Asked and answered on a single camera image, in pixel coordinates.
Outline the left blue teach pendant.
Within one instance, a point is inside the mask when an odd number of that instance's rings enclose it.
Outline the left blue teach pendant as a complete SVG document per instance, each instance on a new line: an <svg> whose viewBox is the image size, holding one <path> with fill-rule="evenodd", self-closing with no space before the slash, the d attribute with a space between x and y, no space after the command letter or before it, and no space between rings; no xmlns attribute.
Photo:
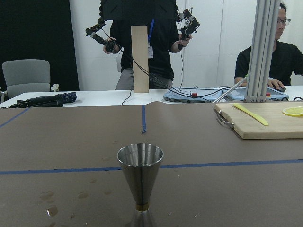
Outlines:
<svg viewBox="0 0 303 227"><path fill-rule="evenodd" d="M182 103L211 103L223 94L225 88L170 88L163 98L169 102Z"/></svg>

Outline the folded dark umbrella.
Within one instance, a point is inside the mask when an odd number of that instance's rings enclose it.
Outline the folded dark umbrella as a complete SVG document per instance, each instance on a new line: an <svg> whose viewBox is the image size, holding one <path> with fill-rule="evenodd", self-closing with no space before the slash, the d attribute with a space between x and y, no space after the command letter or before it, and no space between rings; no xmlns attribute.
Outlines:
<svg viewBox="0 0 303 227"><path fill-rule="evenodd" d="M9 108L63 107L63 104L73 103L76 99L76 92L62 93L54 96L40 96L27 100L17 100L17 102L9 106Z"/></svg>

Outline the steel diagonal rod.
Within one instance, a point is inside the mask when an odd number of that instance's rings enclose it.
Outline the steel diagonal rod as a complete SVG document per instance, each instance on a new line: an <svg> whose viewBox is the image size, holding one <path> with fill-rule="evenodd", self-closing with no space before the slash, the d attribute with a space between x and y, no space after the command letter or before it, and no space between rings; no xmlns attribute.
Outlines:
<svg viewBox="0 0 303 227"><path fill-rule="evenodd" d="M239 82L237 82L235 85L233 85L230 89L227 90L227 92L223 93L220 97L218 97L216 100L213 101L213 103L218 103L222 99L224 99L228 94L230 94L235 88L237 88L239 85L247 81L248 76L243 77Z"/></svg>

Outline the aluminium frame post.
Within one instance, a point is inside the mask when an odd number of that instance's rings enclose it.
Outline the aluminium frame post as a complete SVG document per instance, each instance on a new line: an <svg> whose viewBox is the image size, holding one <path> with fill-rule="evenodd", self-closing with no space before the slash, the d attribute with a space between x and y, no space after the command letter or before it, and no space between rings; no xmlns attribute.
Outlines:
<svg viewBox="0 0 303 227"><path fill-rule="evenodd" d="M244 101L266 101L267 83L275 41L279 0L258 0Z"/></svg>

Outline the yellow plastic knife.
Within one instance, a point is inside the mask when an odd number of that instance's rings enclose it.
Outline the yellow plastic knife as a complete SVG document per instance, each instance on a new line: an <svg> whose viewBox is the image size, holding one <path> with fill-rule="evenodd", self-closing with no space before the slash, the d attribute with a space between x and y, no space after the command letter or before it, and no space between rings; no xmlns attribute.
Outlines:
<svg viewBox="0 0 303 227"><path fill-rule="evenodd" d="M248 110L247 108L245 108L244 106L242 106L239 103L234 103L233 106L243 112L245 112L246 114L248 114L249 116L253 117L255 120L257 120L259 123L261 123L264 126L269 126L267 120L265 118L263 118L262 116L253 113L252 111Z"/></svg>

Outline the front lemon slice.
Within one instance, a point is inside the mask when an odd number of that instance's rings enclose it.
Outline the front lemon slice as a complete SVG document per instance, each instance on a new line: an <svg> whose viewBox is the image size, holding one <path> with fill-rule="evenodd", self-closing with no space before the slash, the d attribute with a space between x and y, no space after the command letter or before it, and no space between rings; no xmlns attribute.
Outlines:
<svg viewBox="0 0 303 227"><path fill-rule="evenodd" d="M303 116L303 107L296 106L296 107L285 108L282 110L282 113L287 116L301 117Z"/></svg>

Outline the black computer mouse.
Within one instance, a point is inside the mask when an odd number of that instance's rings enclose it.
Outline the black computer mouse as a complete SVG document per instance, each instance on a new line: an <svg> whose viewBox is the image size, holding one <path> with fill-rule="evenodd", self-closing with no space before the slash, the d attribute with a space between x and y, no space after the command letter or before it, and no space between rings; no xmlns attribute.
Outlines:
<svg viewBox="0 0 303 227"><path fill-rule="evenodd" d="M279 92L285 92L286 88L285 87L279 87L279 88L275 88L275 90L279 91Z"/></svg>

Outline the seated man in black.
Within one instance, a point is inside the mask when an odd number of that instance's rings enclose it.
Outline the seated man in black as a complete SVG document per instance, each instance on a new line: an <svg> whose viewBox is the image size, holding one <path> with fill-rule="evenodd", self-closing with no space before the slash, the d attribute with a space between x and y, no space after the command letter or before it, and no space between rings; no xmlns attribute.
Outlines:
<svg viewBox="0 0 303 227"><path fill-rule="evenodd" d="M284 85L290 86L292 73L303 76L303 54L301 51L293 44L279 41L285 27L291 21L287 18L286 11L286 5L280 3L275 42L267 82L267 86L273 89L284 87ZM250 51L251 47L240 52L237 57L234 84L247 76L250 62Z"/></svg>

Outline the wooden upright block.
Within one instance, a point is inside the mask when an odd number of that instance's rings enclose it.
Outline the wooden upright block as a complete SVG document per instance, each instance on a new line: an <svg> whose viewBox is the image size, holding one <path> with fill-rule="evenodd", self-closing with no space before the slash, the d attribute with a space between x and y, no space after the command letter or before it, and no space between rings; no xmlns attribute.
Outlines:
<svg viewBox="0 0 303 227"><path fill-rule="evenodd" d="M149 92L147 26L131 26L134 92Z"/></svg>

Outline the grey office chair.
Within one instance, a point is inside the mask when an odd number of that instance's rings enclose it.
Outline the grey office chair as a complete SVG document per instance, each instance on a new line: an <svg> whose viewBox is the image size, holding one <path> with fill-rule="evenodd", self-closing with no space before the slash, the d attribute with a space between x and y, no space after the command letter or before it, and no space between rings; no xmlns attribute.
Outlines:
<svg viewBox="0 0 303 227"><path fill-rule="evenodd" d="M58 91L59 85L51 85L50 63L39 59L7 61L2 64L7 90L1 91L0 102L25 92Z"/></svg>

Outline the standing operator in black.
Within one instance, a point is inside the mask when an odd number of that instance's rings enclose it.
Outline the standing operator in black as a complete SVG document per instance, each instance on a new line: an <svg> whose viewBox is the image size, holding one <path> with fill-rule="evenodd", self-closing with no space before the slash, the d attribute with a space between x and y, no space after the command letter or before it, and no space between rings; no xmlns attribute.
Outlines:
<svg viewBox="0 0 303 227"><path fill-rule="evenodd" d="M192 36L182 39L178 33L174 20L154 19L147 24L148 42L148 72L150 89L166 89L171 87L174 80L174 72L171 67L170 53L178 53L178 46L186 47ZM114 20L110 28L110 39L116 41L112 52L106 48L106 54L116 54L123 49L121 58L121 75L115 90L131 90L134 87L134 74L132 70L131 25L127 20Z"/></svg>

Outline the steel double jigger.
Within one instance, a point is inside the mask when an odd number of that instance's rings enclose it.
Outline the steel double jigger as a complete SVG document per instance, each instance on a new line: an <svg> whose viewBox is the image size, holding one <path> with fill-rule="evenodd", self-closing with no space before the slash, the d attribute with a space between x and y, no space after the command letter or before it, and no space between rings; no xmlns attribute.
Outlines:
<svg viewBox="0 0 303 227"><path fill-rule="evenodd" d="M132 227L157 226L149 210L149 201L163 156L161 148L149 143L130 144L117 153L136 204L130 223Z"/></svg>

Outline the black teleoperation leader device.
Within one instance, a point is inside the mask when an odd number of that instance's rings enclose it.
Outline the black teleoperation leader device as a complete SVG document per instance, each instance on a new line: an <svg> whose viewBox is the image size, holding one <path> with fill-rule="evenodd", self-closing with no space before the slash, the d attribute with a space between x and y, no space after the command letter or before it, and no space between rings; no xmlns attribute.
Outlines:
<svg viewBox="0 0 303 227"><path fill-rule="evenodd" d="M102 0L99 7L100 18L96 25L86 29L86 36L103 44L107 51L114 49L115 41L106 40L97 34L107 20L129 20L131 25L145 25L153 19L170 19L180 22L188 20L181 29L182 39L189 37L199 28L197 19L186 9L178 12L174 0Z"/></svg>

